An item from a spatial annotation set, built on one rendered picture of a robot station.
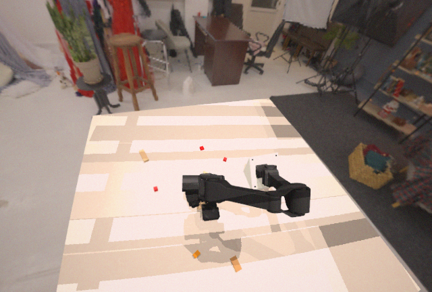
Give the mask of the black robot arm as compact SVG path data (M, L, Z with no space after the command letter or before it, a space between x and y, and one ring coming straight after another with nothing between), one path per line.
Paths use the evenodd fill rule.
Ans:
M270 213L284 213L290 217L305 216L311 206L311 189L304 183L290 183L279 175L277 165L257 165L256 178L262 184L274 187L275 191L264 192L257 189L232 185L225 176L183 175L182 192L185 192L189 206L195 208L200 202L211 204L224 201L262 208ZM281 209L281 197L285 198L288 210Z

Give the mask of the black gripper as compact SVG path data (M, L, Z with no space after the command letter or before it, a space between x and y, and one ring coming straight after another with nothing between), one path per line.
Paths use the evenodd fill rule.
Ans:
M217 203L211 204L205 202L205 204L201 204L202 206L202 220L203 221L215 221L220 217L219 207L217 207Z

